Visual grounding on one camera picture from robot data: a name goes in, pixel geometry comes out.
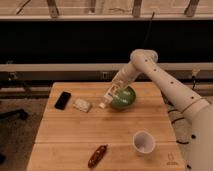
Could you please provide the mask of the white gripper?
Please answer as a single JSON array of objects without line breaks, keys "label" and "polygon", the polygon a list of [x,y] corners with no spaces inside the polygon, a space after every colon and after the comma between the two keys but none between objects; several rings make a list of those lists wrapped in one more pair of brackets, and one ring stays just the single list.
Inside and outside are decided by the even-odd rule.
[{"label": "white gripper", "polygon": [[114,77],[112,83],[119,89],[125,89],[128,86],[128,82],[123,77]]}]

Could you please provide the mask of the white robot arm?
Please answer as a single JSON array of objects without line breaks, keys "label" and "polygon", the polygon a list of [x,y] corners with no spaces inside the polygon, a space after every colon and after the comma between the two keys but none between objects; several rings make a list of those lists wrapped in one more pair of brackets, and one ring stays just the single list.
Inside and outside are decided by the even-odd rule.
[{"label": "white robot arm", "polygon": [[191,123],[187,171],[213,171],[213,103],[184,85],[158,64],[154,50],[136,49],[130,62],[113,78],[113,83],[128,86],[144,73]]}]

